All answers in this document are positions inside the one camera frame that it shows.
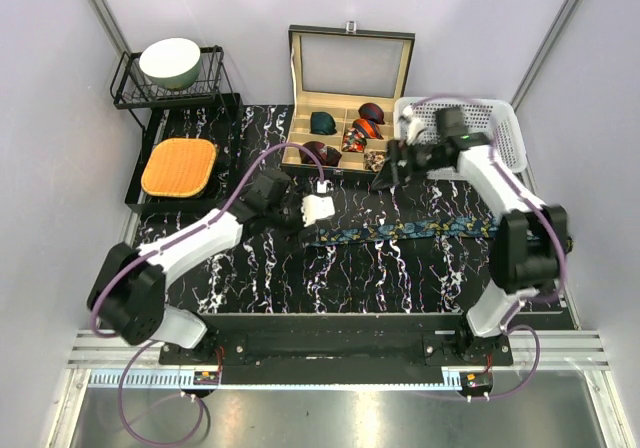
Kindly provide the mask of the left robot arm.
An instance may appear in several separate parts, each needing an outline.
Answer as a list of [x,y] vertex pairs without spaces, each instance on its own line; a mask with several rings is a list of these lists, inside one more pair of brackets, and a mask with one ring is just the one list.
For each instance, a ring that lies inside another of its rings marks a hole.
[[203,218],[150,244],[113,246],[87,298],[90,323],[104,322],[108,337],[131,346],[163,342],[196,364],[214,358],[218,329],[201,316],[166,303],[165,290],[188,271],[248,239],[275,229],[296,238],[332,216],[325,180],[304,192],[277,169],[243,181],[232,196]]

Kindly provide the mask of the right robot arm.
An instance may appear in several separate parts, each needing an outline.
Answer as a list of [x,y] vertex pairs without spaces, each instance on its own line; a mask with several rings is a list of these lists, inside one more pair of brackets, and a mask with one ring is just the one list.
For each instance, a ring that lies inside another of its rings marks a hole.
[[422,144],[423,122],[407,106],[398,118],[405,138],[387,144],[372,182],[389,189],[444,168],[469,182],[489,207],[497,232],[489,255],[491,281],[456,327],[452,352],[466,364],[489,358],[509,322],[529,302],[556,299],[566,279],[568,216],[534,196],[506,167],[490,136],[471,131],[460,107],[435,111],[438,140]]

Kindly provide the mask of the blue patterned necktie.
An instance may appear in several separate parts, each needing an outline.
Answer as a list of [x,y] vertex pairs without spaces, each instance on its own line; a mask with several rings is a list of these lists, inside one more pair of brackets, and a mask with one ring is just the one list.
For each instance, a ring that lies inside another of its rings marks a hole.
[[321,229],[312,246],[332,246],[379,241],[444,237],[493,238],[498,224],[492,218],[452,217],[429,218],[414,222],[398,222],[345,229]]

